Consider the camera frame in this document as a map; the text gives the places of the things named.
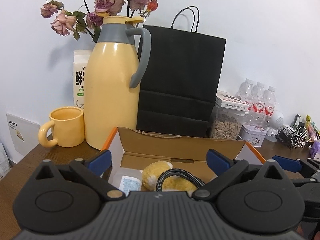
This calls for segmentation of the translucent plastic bottle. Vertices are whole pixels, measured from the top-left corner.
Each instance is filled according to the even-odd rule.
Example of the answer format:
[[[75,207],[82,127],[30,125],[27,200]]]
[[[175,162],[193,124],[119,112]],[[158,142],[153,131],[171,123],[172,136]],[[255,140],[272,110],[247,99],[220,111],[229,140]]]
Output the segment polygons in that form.
[[[128,196],[131,191],[141,190],[142,172],[132,168],[120,167],[110,176],[108,182]]]

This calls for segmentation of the red cardboard box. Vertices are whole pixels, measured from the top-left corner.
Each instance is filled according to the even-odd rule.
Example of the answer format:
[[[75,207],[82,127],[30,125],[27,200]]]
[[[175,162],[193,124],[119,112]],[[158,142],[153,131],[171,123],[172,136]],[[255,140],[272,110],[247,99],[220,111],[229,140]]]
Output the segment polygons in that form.
[[[245,159],[249,164],[262,165],[265,158],[246,141],[213,140],[168,134],[157,134],[115,127],[102,146],[112,155],[113,169],[109,182],[120,168],[141,171],[157,161],[167,161],[174,168],[184,169],[205,182],[209,195],[197,193],[197,199],[217,196],[227,187],[237,183],[244,172],[217,176],[207,165],[207,152],[214,149],[231,160]]]

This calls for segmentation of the purple white small box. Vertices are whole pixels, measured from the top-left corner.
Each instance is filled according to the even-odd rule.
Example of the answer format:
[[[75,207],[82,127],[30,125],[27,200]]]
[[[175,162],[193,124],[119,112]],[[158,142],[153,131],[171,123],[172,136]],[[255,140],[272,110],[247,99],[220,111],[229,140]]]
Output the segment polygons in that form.
[[[310,156],[312,159],[320,159],[320,141],[316,140],[310,148]]]

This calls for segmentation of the clear jar of seeds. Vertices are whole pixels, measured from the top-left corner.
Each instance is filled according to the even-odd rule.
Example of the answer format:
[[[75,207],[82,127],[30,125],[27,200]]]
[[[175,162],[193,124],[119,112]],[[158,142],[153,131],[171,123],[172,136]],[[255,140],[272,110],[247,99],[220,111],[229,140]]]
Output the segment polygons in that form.
[[[236,140],[248,112],[215,105],[212,112],[210,137]]]

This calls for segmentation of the white decorated tin box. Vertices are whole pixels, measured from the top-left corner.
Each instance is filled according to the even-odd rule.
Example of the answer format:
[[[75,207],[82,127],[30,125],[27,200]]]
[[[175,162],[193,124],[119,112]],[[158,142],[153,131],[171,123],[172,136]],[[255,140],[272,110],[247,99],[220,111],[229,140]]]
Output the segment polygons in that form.
[[[237,139],[247,141],[254,147],[261,147],[266,134],[267,131],[261,126],[243,124]]]

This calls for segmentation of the yellow ceramic mug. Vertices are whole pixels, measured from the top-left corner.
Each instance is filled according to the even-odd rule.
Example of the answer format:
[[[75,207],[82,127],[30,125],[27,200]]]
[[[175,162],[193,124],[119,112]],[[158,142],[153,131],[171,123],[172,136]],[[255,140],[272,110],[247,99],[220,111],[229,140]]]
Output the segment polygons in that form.
[[[39,143],[43,147],[75,147],[85,140],[84,111],[78,107],[60,107],[40,127]]]

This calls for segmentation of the middle water bottle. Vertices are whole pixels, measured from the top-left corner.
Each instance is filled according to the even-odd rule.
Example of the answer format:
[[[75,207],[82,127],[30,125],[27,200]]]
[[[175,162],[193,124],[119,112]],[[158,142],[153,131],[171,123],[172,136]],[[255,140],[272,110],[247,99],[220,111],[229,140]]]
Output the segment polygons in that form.
[[[263,119],[263,109],[264,109],[264,84],[257,82],[257,84],[252,88],[252,105],[249,110],[248,120],[252,125],[262,124]]]

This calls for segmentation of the water bottle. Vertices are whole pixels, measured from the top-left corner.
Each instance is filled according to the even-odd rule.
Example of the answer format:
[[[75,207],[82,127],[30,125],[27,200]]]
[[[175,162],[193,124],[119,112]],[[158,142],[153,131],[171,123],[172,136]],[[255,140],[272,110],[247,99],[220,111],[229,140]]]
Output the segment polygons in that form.
[[[251,103],[252,102],[252,88],[253,88],[253,82],[250,79],[246,79],[245,82],[243,82],[239,90],[237,91],[235,97],[242,102],[245,103]]]
[[[252,125],[262,124],[263,119],[263,109],[264,109],[264,84],[257,82],[257,84],[252,88],[252,105],[249,110],[248,120]]]
[[[274,113],[274,109],[276,106],[276,96],[275,96],[276,89],[272,86],[269,86],[263,92],[263,128],[268,128],[269,121],[271,119],[272,114]]]

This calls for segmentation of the white flat box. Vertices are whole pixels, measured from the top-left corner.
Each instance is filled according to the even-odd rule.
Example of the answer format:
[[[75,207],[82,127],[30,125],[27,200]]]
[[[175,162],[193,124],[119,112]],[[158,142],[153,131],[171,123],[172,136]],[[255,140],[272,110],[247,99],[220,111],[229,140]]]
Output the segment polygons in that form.
[[[248,105],[240,99],[232,96],[231,94],[223,91],[217,91],[215,103],[224,109],[231,109],[241,112],[248,111]]]

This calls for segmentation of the yellow thermos jug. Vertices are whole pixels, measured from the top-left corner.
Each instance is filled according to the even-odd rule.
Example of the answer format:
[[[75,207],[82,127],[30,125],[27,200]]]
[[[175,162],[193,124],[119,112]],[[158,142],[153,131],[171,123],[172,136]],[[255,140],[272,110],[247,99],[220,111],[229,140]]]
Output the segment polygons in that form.
[[[103,145],[115,127],[135,129],[140,82],[151,52],[144,18],[107,16],[85,69],[84,121],[87,143]]]

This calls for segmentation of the right water bottle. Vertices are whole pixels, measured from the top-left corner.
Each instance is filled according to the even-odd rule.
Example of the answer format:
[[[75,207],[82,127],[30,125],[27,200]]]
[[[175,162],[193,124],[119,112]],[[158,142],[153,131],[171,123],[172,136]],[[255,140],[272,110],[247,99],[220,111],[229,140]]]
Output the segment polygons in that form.
[[[275,96],[276,89],[272,86],[269,86],[263,92],[263,128],[268,128],[269,121],[271,119],[272,114],[274,113],[274,109],[276,106],[276,96]]]

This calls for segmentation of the left water bottle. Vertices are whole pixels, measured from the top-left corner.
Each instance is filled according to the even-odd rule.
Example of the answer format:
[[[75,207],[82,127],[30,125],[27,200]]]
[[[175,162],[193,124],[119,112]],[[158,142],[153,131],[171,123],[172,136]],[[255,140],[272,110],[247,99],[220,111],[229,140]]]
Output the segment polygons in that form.
[[[239,90],[237,91],[235,97],[242,102],[245,103],[251,103],[252,102],[252,88],[253,88],[253,82],[250,79],[246,79],[245,82],[243,82]]]

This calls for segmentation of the black paper shopping bag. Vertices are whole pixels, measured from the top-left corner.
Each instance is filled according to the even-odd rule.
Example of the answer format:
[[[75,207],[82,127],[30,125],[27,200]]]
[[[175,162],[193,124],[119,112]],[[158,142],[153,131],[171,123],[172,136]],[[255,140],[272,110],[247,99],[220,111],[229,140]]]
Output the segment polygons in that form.
[[[226,39],[172,27],[144,25],[151,53],[140,82],[137,129],[205,137],[225,54]]]

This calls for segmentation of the white milk carton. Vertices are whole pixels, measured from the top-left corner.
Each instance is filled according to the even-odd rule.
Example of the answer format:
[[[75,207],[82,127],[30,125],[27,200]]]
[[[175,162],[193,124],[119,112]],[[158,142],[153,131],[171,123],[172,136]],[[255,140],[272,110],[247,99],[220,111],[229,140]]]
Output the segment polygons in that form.
[[[73,57],[73,102],[74,106],[84,109],[85,68],[91,50],[75,50]]]

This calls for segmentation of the dried pink rose bouquet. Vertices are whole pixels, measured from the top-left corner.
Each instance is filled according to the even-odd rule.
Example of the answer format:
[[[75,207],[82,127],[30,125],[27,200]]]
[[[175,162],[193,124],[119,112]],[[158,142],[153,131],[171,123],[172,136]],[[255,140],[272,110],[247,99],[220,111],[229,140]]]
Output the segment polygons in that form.
[[[62,2],[46,1],[40,8],[41,16],[53,19],[50,27],[60,36],[73,35],[79,40],[81,34],[89,34],[96,43],[108,18],[119,16],[125,23],[138,27],[158,8],[157,0],[94,0],[94,9],[89,10],[86,0],[82,1],[85,12],[71,12]]]

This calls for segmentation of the white wall heater panel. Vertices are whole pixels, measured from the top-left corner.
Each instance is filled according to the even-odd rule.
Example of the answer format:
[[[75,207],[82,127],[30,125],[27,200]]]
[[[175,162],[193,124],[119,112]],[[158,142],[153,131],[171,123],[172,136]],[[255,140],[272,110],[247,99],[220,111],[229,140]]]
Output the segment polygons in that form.
[[[26,156],[39,144],[40,125],[10,113],[7,113],[6,117],[15,150]]]

